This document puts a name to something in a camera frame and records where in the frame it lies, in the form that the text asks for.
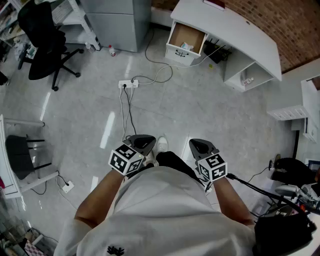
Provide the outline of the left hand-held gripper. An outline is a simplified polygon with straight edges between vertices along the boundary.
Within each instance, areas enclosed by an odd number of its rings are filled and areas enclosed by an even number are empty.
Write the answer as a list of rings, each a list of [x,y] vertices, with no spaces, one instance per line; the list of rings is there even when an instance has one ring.
[[[152,135],[132,135],[111,151],[108,165],[123,176],[130,176],[140,169],[155,144],[156,138]]]

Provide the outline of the white wooden drawer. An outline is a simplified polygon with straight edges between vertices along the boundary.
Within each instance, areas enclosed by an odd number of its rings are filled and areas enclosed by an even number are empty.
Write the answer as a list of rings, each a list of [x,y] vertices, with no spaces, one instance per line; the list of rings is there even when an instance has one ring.
[[[184,66],[191,66],[201,56],[207,38],[207,33],[174,21],[166,43],[165,57]],[[192,51],[181,48],[184,42],[193,46]]]

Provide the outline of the person's right forearm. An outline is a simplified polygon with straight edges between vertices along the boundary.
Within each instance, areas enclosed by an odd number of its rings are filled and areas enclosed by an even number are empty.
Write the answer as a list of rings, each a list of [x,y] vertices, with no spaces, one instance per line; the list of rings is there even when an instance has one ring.
[[[226,217],[245,226],[255,224],[249,209],[227,178],[222,177],[214,181],[213,186],[220,210]]]

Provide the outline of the person's left forearm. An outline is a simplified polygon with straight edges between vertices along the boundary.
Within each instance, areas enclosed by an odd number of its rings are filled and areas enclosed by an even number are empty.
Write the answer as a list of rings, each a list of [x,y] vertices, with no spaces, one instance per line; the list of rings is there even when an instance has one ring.
[[[122,174],[112,169],[80,204],[74,219],[91,228],[101,224],[106,219],[124,178]]]

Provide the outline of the person's white shoe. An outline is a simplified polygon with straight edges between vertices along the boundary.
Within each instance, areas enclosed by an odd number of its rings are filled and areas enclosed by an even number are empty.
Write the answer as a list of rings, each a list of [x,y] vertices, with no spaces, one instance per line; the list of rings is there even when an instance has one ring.
[[[164,153],[168,151],[168,141],[164,136],[161,136],[157,141],[157,153]]]
[[[157,161],[158,151],[151,150],[149,154],[145,157],[144,165],[147,166],[151,164],[154,167],[159,166],[159,162]]]

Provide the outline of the person's black trousers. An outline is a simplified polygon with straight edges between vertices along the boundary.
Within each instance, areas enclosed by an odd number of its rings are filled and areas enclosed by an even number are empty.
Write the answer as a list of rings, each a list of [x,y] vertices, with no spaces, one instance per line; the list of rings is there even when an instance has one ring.
[[[204,189],[204,185],[196,176],[195,172],[172,151],[160,152],[156,156],[158,166],[148,163],[139,169],[140,174],[150,175],[166,181],[174,186],[198,186]]]

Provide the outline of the person's white shirt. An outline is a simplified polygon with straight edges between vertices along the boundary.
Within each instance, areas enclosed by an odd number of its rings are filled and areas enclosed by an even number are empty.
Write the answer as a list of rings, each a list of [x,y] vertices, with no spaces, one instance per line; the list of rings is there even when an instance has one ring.
[[[253,256],[252,226],[214,210],[198,182],[173,168],[142,171],[97,227],[68,221],[54,256]]]

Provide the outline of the small white floor socket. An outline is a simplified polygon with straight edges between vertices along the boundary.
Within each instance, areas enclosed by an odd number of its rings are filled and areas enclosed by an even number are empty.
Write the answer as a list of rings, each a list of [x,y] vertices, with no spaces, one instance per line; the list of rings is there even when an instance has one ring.
[[[62,187],[62,190],[64,193],[68,193],[70,192],[73,188],[75,187],[75,185],[72,183],[72,181],[68,181],[67,184],[65,184],[63,187]]]

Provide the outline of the white power strip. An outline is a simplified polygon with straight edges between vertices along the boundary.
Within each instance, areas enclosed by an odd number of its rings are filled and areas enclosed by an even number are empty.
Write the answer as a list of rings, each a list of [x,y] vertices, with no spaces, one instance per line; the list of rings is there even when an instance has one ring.
[[[134,80],[120,80],[118,82],[119,89],[123,89],[124,85],[126,85],[126,88],[137,88],[139,86],[139,81],[137,79],[134,79]]]

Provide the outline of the black bag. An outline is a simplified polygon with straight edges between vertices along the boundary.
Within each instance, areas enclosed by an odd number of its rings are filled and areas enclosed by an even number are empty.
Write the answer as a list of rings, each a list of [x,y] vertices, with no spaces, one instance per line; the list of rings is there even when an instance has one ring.
[[[253,256],[287,256],[313,240],[317,226],[305,214],[260,217],[254,227]]]

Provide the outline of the large black router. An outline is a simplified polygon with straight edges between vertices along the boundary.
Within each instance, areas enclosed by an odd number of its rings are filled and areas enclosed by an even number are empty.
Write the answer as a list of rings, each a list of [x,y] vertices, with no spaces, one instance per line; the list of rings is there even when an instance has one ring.
[[[9,160],[10,167],[19,180],[24,180],[29,174],[36,170],[52,165],[51,162],[34,166],[30,155],[28,143],[45,142],[44,139],[27,139],[26,137],[9,135],[5,140],[5,148]]]

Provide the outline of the white cabinet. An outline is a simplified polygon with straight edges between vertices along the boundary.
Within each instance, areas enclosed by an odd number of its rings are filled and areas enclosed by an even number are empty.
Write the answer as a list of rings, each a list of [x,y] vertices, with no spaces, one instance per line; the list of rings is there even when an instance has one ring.
[[[320,130],[318,91],[311,80],[294,84],[282,81],[271,87],[267,99],[267,113],[278,121],[302,119],[302,134],[317,143]]]

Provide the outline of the white desk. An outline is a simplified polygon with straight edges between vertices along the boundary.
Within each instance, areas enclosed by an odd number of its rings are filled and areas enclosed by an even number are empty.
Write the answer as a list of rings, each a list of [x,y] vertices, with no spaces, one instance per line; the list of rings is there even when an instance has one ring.
[[[226,85],[246,92],[271,80],[282,80],[275,41],[231,9],[219,10],[203,0],[180,0],[170,17],[231,46],[233,52],[224,73]]]

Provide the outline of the white metal shelf rack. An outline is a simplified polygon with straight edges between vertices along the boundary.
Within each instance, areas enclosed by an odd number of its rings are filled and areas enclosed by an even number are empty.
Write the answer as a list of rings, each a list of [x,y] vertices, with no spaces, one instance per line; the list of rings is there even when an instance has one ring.
[[[80,0],[48,1],[53,22],[65,33],[68,44],[91,45],[97,51],[101,49]]]

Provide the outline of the black office chair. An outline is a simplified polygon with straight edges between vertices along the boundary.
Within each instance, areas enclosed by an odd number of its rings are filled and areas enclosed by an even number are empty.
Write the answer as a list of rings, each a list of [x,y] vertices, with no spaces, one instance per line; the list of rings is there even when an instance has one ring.
[[[73,52],[67,51],[65,33],[55,26],[49,2],[36,4],[35,0],[29,0],[18,12],[17,21],[32,45],[37,48],[33,59],[27,57],[27,47],[22,51],[18,70],[24,63],[30,63],[28,78],[31,81],[53,74],[51,89],[55,92],[59,90],[56,80],[60,69],[76,78],[81,76],[80,72],[72,71],[64,63],[77,53],[83,54],[84,50],[77,48]]]

